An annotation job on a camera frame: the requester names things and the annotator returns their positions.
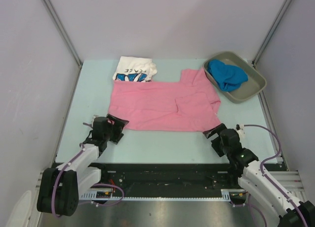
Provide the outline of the pink t shirt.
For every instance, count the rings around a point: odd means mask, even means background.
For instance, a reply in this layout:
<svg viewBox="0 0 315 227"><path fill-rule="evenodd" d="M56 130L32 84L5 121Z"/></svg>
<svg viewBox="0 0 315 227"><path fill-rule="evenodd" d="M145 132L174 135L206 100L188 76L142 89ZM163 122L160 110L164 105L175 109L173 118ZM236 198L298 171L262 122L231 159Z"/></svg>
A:
<svg viewBox="0 0 315 227"><path fill-rule="evenodd" d="M204 69L184 69L178 82L114 81L108 112L129 130L203 132L221 124L220 103Z"/></svg>

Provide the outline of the grey plastic tray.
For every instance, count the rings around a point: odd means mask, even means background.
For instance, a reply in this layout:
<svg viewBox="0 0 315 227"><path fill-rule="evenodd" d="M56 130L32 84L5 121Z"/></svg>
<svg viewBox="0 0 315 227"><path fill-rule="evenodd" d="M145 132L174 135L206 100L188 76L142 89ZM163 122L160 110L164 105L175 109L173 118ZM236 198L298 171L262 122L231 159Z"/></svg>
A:
<svg viewBox="0 0 315 227"><path fill-rule="evenodd" d="M267 86L264 76L231 51L213 55L202 67L208 80L233 103L247 101Z"/></svg>

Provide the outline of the blue t shirt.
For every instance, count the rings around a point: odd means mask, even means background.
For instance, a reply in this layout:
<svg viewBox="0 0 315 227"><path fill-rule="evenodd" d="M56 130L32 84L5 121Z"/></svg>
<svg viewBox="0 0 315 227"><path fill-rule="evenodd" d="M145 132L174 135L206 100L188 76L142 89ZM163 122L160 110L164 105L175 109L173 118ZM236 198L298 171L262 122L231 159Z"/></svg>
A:
<svg viewBox="0 0 315 227"><path fill-rule="evenodd" d="M223 92L231 92L248 82L248 76L238 66L226 65L219 60L211 60L207 72L212 75L219 89Z"/></svg>

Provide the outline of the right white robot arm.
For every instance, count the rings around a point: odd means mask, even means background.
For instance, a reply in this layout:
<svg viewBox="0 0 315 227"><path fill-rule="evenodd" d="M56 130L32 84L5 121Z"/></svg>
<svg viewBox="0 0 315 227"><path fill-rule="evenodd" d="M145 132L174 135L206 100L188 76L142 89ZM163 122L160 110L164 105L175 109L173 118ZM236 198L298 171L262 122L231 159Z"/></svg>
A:
<svg viewBox="0 0 315 227"><path fill-rule="evenodd" d="M229 129L225 124L203 132L211 139L211 146L219 157L226 156L230 164L227 183L232 188L246 190L264 208L279 217L280 227L313 227L315 206L310 201L301 201L288 191L264 166L258 156L243 147L240 134L243 127Z"/></svg>

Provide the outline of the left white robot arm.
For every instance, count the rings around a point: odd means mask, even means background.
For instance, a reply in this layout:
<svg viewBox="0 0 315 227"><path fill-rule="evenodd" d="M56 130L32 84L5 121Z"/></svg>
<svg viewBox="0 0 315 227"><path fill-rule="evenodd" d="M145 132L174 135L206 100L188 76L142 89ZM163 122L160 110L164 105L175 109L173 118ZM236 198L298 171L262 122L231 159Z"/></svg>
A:
<svg viewBox="0 0 315 227"><path fill-rule="evenodd" d="M108 142L117 144L123 129L129 123L111 114L95 117L89 124L86 139L79 144L79 152L69 161L43 171L36 208L41 213L55 217L71 216L76 211L79 198L93 186L104 187L109 176L91 163L106 150Z"/></svg>

